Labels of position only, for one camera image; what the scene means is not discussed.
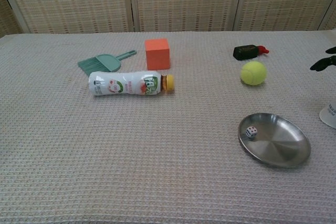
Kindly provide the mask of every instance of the red part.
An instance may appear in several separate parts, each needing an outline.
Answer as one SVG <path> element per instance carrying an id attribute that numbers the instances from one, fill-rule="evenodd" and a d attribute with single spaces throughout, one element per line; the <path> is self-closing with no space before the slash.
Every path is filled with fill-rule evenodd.
<path id="1" fill-rule="evenodd" d="M 266 47 L 264 46 L 258 46 L 258 54 L 261 55 L 261 54 L 268 54 L 269 53 L 269 50 L 266 49 Z"/>

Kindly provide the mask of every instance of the yellow bottle cap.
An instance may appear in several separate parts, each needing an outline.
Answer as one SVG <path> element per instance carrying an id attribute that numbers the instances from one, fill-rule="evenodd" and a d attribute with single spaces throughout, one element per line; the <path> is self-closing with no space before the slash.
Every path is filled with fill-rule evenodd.
<path id="1" fill-rule="evenodd" d="M 167 74 L 167 90 L 174 90 L 174 77 L 171 74 Z"/>

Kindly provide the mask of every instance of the beige wall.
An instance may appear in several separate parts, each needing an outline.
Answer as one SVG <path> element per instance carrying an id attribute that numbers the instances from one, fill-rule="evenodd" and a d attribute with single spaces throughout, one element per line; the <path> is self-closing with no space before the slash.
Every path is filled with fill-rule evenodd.
<path id="1" fill-rule="evenodd" d="M 336 0 L 11 0 L 29 33 L 336 28 Z M 0 35 L 20 33 L 4 0 Z"/>

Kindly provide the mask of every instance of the black object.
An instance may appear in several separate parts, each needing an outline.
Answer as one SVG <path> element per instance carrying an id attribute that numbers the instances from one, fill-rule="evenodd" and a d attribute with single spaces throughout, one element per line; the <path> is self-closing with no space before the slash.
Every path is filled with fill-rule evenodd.
<path id="1" fill-rule="evenodd" d="M 326 69 L 330 65 L 336 66 L 336 55 L 333 55 L 329 58 L 320 59 L 313 66 L 311 66 L 310 70 L 315 70 L 317 72 Z"/>
<path id="2" fill-rule="evenodd" d="M 269 50 L 267 50 L 264 46 L 247 45 L 235 47 L 233 57 L 237 60 L 248 60 L 256 58 L 258 55 L 268 53 Z"/>
<path id="3" fill-rule="evenodd" d="M 336 54 L 336 47 L 329 48 L 326 53 L 331 55 Z"/>

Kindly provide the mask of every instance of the dustpan handle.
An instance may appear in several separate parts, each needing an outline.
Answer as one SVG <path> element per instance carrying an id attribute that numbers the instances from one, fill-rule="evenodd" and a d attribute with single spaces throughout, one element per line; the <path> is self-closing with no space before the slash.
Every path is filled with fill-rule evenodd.
<path id="1" fill-rule="evenodd" d="M 132 50 L 132 51 L 126 52 L 126 53 L 124 53 L 124 54 L 122 54 L 122 55 L 119 55 L 119 56 L 117 56 L 116 58 L 117 58 L 118 60 L 123 60 L 123 59 L 126 59 L 126 58 L 128 58 L 128 57 L 130 57 L 130 56 L 132 56 L 132 55 L 136 55 L 136 54 L 137 54 L 136 51 L 135 51 L 135 50 Z"/>

